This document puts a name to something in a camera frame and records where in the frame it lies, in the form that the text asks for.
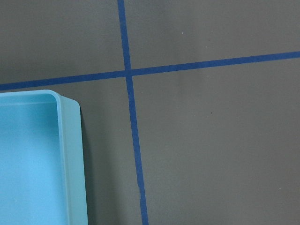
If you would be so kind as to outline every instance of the blue tape strip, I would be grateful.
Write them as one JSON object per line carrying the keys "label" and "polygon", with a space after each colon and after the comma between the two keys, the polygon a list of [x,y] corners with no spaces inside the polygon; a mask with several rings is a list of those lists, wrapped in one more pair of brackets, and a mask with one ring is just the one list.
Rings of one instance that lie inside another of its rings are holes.
{"label": "blue tape strip", "polygon": [[149,222],[148,222],[148,213],[147,213],[146,193],[145,193],[145,185],[144,185],[139,133],[137,127],[135,94],[134,94],[132,70],[131,70],[131,63],[130,63],[130,51],[129,51],[129,43],[128,43],[124,0],[118,0],[118,9],[119,9],[124,67],[126,71],[126,85],[127,85],[128,99],[129,99],[129,114],[130,114],[131,132],[132,132],[132,141],[133,141],[133,149],[135,153],[135,169],[136,169],[137,184],[140,190],[140,208],[141,208],[141,216],[142,216],[142,225],[148,225]]}
{"label": "blue tape strip", "polygon": [[56,85],[56,84],[63,84],[63,83],[75,83],[75,82],[84,82],[84,81],[94,81],[94,80],[102,80],[102,79],[125,77],[125,76],[126,76],[125,71],[115,71],[115,72],[105,72],[105,73],[99,73],[99,74],[67,76],[67,77],[51,78],[51,79],[36,80],[36,81],[24,81],[24,82],[0,84],[0,90],[12,90],[12,89],[21,89],[21,88],[41,87],[41,86],[47,86],[47,85]]}
{"label": "blue tape strip", "polygon": [[285,52],[285,53],[276,53],[276,54],[268,54],[268,55],[239,57],[239,58],[224,59],[224,60],[211,60],[211,61],[203,61],[203,62],[161,66],[161,67],[133,69],[132,76],[158,74],[158,73],[189,70],[189,69],[222,67],[222,66],[229,66],[229,65],[265,62],[265,61],[273,61],[273,60],[286,60],[286,59],[295,59],[295,58],[300,58],[300,52]]}

